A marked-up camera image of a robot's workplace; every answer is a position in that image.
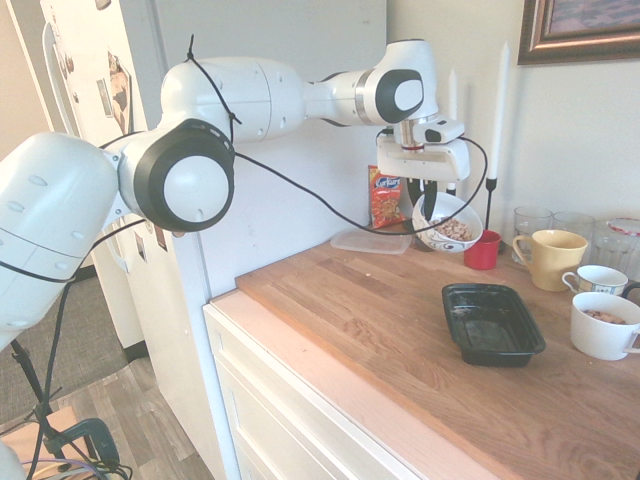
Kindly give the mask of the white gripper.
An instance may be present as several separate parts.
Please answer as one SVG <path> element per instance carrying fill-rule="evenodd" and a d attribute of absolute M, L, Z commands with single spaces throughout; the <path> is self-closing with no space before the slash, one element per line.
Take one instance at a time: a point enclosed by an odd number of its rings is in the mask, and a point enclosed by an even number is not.
<path fill-rule="evenodd" d="M 376 140 L 377 165 L 385 175 L 408 179 L 408 195 L 418 201 L 424 194 L 423 216 L 431 221 L 437 200 L 436 181 L 455 183 L 470 174 L 470 155 L 460 139 L 446 144 L 429 144 L 418 150 L 404 149 L 392 136 Z"/>

